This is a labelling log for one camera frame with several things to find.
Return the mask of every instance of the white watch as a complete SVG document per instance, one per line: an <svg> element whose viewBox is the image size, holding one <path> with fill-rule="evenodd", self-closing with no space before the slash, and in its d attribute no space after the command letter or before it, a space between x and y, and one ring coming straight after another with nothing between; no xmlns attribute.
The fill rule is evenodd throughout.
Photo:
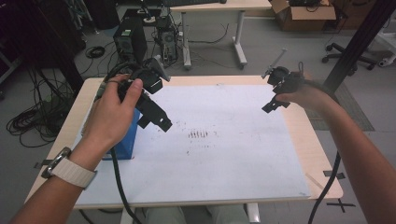
<svg viewBox="0 0 396 224"><path fill-rule="evenodd" d="M64 147L61 152L53 159L47 168L41 174L44 178L50 178L53 175L58 176L62 180L82 188L87 188L96 172L82 168L81 166L73 163L67 158L70 156L72 150Z"/></svg>

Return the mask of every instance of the cardboard box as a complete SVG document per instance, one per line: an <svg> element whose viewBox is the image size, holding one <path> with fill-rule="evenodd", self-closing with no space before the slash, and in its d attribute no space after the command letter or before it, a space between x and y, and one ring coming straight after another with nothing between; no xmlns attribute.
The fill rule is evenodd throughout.
<svg viewBox="0 0 396 224"><path fill-rule="evenodd" d="M333 0L333 5L340 8L349 18L364 18L369 14L375 0Z"/></svg>
<svg viewBox="0 0 396 224"><path fill-rule="evenodd" d="M286 0L270 3L282 31L321 31L327 20L335 20L334 7L327 0L320 7L290 7Z"/></svg>
<svg viewBox="0 0 396 224"><path fill-rule="evenodd" d="M347 16L340 8L334 7L336 20L328 21L326 28L334 30L357 30L365 20L365 17Z"/></svg>

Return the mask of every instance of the table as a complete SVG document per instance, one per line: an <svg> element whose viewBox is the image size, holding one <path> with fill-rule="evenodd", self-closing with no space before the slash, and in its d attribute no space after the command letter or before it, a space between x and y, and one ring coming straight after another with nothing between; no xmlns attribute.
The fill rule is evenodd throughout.
<svg viewBox="0 0 396 224"><path fill-rule="evenodd" d="M53 159L64 146L72 146L75 142L78 130L84 117L91 106L91 102L99 87L101 78L87 79L76 99L64 126L62 127L56 141L54 142L48 159ZM260 76L221 76L221 77L172 77L171 82L164 82L164 86L196 86L196 85L266 85L266 80ZM291 141L294 144L298 159L304 171L305 181L308 184L311 196L309 199L316 199L322 192L328 177L323 174L325 170L331 170L332 167L327 160L323 148L312 129L312 126L304 112L297 105L290 105L287 109L281 109L287 127L290 132ZM40 175L37 177L28 198L43 184L45 179ZM334 181L332 188L326 198L341 198L343 191L337 180ZM231 201L226 203L258 203L265 202L264 199L248 201ZM205 204L205 202L180 202L183 205ZM131 206L151 206L166 205L154 202L150 203L131 203ZM75 208L114 208L122 207L122 204L76 204Z"/></svg>
<svg viewBox="0 0 396 224"><path fill-rule="evenodd" d="M244 66L248 64L240 43L245 11L251 9L269 8L271 8L271 4L268 2L268 0L228 0L226 4L212 3L185 7L171 7L171 11L181 13L184 67L186 69L191 69L189 40L186 35L187 24L198 25L208 22L224 22L237 23L236 35L233 37L233 45L235 47L236 54L238 55L240 67L243 69ZM188 20L187 14L191 15L191 18L193 15L196 15L195 18L199 18L199 20Z"/></svg>

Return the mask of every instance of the watch strap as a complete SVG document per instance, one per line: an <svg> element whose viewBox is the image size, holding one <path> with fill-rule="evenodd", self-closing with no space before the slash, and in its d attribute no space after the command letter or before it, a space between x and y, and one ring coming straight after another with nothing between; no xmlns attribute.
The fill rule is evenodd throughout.
<svg viewBox="0 0 396 224"><path fill-rule="evenodd" d="M82 168L67 158L63 158L52 171L53 175L58 176L62 180L82 188L87 188L96 172Z"/></svg>

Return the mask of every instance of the electronic equipment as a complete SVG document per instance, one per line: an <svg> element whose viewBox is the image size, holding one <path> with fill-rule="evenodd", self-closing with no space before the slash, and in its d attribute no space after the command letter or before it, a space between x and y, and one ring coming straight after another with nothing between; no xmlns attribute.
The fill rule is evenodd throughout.
<svg viewBox="0 0 396 224"><path fill-rule="evenodd" d="M318 7L320 0L289 0L291 7Z"/></svg>
<svg viewBox="0 0 396 224"><path fill-rule="evenodd" d="M177 34L169 16L157 18L157 42L161 47L163 63L177 60Z"/></svg>
<svg viewBox="0 0 396 224"><path fill-rule="evenodd" d="M111 82L111 78L114 77L122 69L132 69L131 77L128 80L124 80L119 83L118 94L120 100L123 101L126 92L131 86L132 82L140 78L143 81L142 94L136 103L135 108L140 111L142 118L137 124L146 128L150 122L159 126L164 132L168 131L172 126L172 121L166 116L166 113L149 98L148 93L154 94L163 87L162 79L170 81L170 77L166 74L163 64L160 62L161 57L156 56L151 59L143 61L143 65L136 63L121 63L116 65L107 74L104 81L102 82L98 92L96 93L95 101L102 97L105 91L107 82Z"/></svg>
<svg viewBox="0 0 396 224"><path fill-rule="evenodd" d="M156 26L157 25L157 21L155 22L145 22L145 18L146 18L146 14L141 14L140 13L141 10L140 9L136 9L136 8L128 8L125 11L125 14L123 15L122 19L127 18L127 17L139 17L140 20L143 23L143 27L145 26ZM151 17L154 18L158 18L161 15L161 10L160 9L149 9L149 14L151 15Z"/></svg>
<svg viewBox="0 0 396 224"><path fill-rule="evenodd" d="M282 53L276 60L269 65L265 74L262 78L268 77L268 84L274 87L273 92L276 94L270 103L266 104L262 110L270 113L276 110L279 106L288 107L290 103L280 102L276 99L276 96L281 93L292 93L297 91L302 84L304 84L304 71L300 68L299 72L290 72L286 67L278 66L275 67L280 58L286 53L286 49L282 49Z"/></svg>
<svg viewBox="0 0 396 224"><path fill-rule="evenodd" d="M163 5L165 7L182 7L218 2L219 0L163 0Z"/></svg>
<svg viewBox="0 0 396 224"><path fill-rule="evenodd" d="M125 17L113 38L122 62L142 64L148 45L140 18Z"/></svg>
<svg viewBox="0 0 396 224"><path fill-rule="evenodd" d="M175 31L163 32L162 34L162 54L164 62L171 62L177 58Z"/></svg>

